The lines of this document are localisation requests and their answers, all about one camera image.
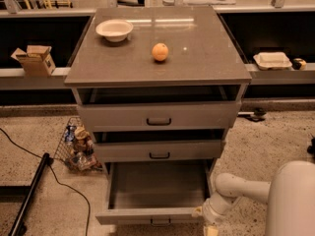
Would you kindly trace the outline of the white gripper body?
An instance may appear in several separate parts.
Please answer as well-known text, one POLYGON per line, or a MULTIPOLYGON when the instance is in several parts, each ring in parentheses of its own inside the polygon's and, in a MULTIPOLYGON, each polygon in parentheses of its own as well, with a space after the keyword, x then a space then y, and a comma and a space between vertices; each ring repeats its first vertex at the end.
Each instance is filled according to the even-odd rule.
POLYGON ((226 215, 240 202, 240 197, 226 197, 221 194, 212 194, 202 204, 202 216, 207 225, 219 226, 226 215))

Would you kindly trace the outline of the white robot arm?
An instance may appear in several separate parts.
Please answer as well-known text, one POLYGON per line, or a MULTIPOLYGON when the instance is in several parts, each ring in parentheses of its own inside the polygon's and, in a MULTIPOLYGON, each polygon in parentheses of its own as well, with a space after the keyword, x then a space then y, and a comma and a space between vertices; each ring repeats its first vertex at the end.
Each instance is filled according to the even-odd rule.
POLYGON ((219 236, 224 216, 242 198, 265 204, 265 236, 315 236, 315 164, 292 161, 278 169, 270 182, 220 174, 216 191, 192 215, 204 219, 204 236, 219 236))

